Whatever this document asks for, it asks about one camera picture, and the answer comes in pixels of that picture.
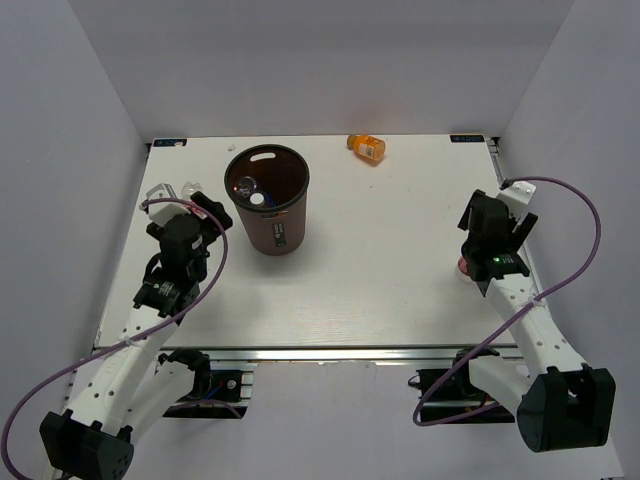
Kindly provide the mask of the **red cap bottle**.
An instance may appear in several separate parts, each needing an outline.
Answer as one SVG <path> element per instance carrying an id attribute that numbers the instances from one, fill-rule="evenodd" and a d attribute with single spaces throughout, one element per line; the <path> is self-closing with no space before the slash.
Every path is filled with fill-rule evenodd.
<path id="1" fill-rule="evenodd" d="M 455 275 L 462 282 L 465 282 L 465 283 L 472 282 L 472 279 L 469 275 L 467 262 L 463 256 L 460 256 L 457 261 L 456 268 L 455 268 Z"/>

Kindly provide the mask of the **clear bottle red label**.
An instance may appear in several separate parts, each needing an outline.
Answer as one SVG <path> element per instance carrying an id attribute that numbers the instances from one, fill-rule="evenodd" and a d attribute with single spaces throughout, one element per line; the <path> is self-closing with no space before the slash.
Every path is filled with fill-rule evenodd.
<path id="1" fill-rule="evenodd" d="M 197 192 L 203 192 L 203 188 L 199 183 L 186 182 L 181 189 L 181 198 L 185 201 L 194 203 L 191 196 Z M 197 207 L 187 206 L 187 209 L 201 219 L 206 218 L 206 215 Z"/>

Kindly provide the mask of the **blue label water bottle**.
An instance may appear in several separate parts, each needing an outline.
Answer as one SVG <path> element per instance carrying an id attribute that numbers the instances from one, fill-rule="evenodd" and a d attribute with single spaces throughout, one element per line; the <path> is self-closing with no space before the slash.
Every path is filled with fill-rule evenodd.
<path id="1" fill-rule="evenodd" d="M 249 202 L 256 208 L 273 208 L 275 203 L 271 196 L 265 192 L 256 191 L 249 197 Z"/>
<path id="2" fill-rule="evenodd" d="M 241 199 L 249 199 L 258 189 L 256 180 L 251 176 L 241 177 L 233 187 L 234 194 Z"/>

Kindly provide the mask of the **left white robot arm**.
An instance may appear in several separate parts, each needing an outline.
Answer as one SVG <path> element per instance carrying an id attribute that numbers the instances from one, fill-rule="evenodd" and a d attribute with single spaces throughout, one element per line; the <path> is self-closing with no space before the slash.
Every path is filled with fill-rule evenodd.
<path id="1" fill-rule="evenodd" d="M 145 267 L 122 345 L 104 356 L 64 412 L 48 413 L 39 428 L 50 464 L 65 477 L 122 478 L 149 427 L 179 400 L 201 400 L 211 387 L 207 355 L 159 352 L 215 284 L 207 276 L 208 247 L 233 221 L 199 190 L 185 200 L 156 191 L 141 208 L 159 251 Z"/>

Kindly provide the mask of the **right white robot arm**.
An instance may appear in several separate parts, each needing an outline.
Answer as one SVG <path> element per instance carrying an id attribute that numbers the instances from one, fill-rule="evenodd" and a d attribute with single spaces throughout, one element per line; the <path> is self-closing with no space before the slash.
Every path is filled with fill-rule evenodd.
<path id="1" fill-rule="evenodd" d="M 600 447 L 609 436 L 615 381 L 573 349 L 536 297 L 519 254 L 537 220 L 526 210 L 534 191 L 527 182 L 495 197 L 477 190 L 458 223 L 468 234 L 461 247 L 467 275 L 507 325 L 528 372 L 482 348 L 453 371 L 452 388 L 466 399 L 483 391 L 496 400 L 533 452 Z"/>

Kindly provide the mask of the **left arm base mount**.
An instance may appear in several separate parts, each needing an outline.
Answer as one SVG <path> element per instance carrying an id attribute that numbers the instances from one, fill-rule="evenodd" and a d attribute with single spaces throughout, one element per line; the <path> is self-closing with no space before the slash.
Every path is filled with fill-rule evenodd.
<path id="1" fill-rule="evenodd" d="M 245 416 L 252 397 L 254 365 L 211 360 L 209 354 L 187 349 L 161 353 L 155 373 L 169 360 L 194 364 L 197 370 L 192 390 L 169 407 L 165 418 L 240 420 Z"/>

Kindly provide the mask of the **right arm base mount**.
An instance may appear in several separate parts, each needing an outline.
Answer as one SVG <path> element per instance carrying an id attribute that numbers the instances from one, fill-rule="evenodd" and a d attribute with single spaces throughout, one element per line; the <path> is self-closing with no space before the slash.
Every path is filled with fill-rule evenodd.
<path id="1" fill-rule="evenodd" d="M 463 365 L 423 401 L 438 380 L 459 363 L 471 348 L 461 349 L 446 367 L 421 368 L 409 378 L 407 385 L 419 392 L 412 421 L 416 426 L 440 424 L 513 424 L 514 416 L 487 392 L 474 386 L 469 377 L 471 363 Z"/>

